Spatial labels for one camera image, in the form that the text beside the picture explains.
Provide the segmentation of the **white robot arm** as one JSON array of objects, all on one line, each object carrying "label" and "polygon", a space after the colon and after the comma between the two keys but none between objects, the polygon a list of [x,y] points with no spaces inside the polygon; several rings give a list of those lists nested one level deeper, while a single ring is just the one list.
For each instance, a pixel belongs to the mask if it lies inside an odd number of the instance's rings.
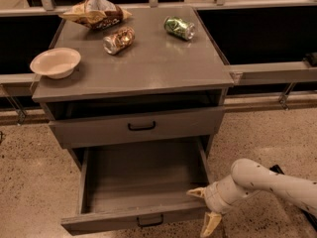
[{"label": "white robot arm", "polygon": [[201,238],[210,236],[222,216],[243,200],[259,193],[271,192],[298,208],[317,216],[317,182],[277,173],[250,159],[238,159],[230,173],[205,187],[190,189],[186,194],[202,198],[209,212],[204,215]]}]

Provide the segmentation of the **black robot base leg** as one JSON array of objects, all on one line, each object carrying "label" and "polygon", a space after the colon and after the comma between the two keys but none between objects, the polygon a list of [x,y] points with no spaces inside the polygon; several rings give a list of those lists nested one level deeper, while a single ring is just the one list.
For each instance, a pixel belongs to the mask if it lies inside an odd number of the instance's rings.
[{"label": "black robot base leg", "polygon": [[[280,168],[279,165],[274,165],[270,168],[271,171],[278,173],[278,174],[282,174],[283,175],[283,170]],[[306,217],[306,219],[309,221],[309,223],[312,225],[312,227],[315,229],[315,231],[317,232],[317,218],[312,215],[311,213],[302,210],[302,213],[304,214],[304,216]]]}]

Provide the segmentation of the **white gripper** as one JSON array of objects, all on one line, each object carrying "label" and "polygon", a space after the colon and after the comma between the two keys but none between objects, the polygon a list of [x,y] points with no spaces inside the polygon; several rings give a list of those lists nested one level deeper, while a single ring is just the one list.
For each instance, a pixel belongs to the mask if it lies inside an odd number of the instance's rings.
[{"label": "white gripper", "polygon": [[186,194],[204,198],[207,207],[214,211],[205,213],[204,223],[200,232],[200,238],[208,238],[220,224],[222,220],[221,214],[231,211],[238,205],[247,196],[247,191],[237,185],[231,176],[226,176],[205,188],[190,189]]}]

